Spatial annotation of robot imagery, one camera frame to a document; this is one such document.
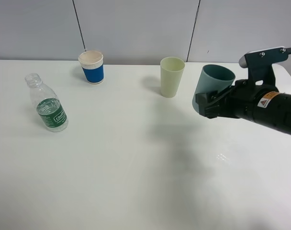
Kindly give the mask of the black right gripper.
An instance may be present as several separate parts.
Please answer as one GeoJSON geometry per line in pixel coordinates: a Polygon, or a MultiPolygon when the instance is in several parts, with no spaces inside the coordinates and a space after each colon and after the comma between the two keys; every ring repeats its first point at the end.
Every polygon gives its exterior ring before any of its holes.
{"type": "Polygon", "coordinates": [[[252,119],[254,108],[266,94],[273,98],[279,94],[279,90],[274,85],[256,85],[247,80],[237,80],[234,86],[220,93],[211,91],[195,94],[195,102],[199,114],[209,119],[219,116],[252,119]]]}

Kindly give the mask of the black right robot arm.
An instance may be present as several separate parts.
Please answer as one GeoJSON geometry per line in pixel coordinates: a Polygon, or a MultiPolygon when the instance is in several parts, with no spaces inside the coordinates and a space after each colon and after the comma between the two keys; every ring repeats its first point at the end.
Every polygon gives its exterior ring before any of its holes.
{"type": "Polygon", "coordinates": [[[291,135],[291,95],[274,85],[237,80],[221,92],[195,94],[194,102],[199,114],[209,119],[242,118],[291,135]]]}

